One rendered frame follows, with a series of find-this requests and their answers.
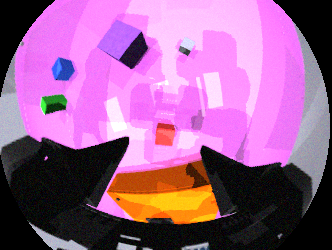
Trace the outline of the purple cube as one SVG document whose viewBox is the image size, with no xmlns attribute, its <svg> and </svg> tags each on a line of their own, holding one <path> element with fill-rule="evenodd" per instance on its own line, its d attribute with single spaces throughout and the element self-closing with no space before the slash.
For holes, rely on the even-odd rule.
<svg viewBox="0 0 332 250">
<path fill-rule="evenodd" d="M 97 48 L 120 61 L 125 67 L 133 69 L 143 52 L 147 51 L 147 44 L 141 29 L 117 20 L 109 31 L 105 32 Z"/>
</svg>

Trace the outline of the blue block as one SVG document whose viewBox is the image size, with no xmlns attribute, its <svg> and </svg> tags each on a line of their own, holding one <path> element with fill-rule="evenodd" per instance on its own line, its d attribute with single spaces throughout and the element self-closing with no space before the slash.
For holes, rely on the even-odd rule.
<svg viewBox="0 0 332 250">
<path fill-rule="evenodd" d="M 70 76 L 74 73 L 72 61 L 57 57 L 56 63 L 53 64 L 52 71 L 54 80 L 69 81 Z"/>
</svg>

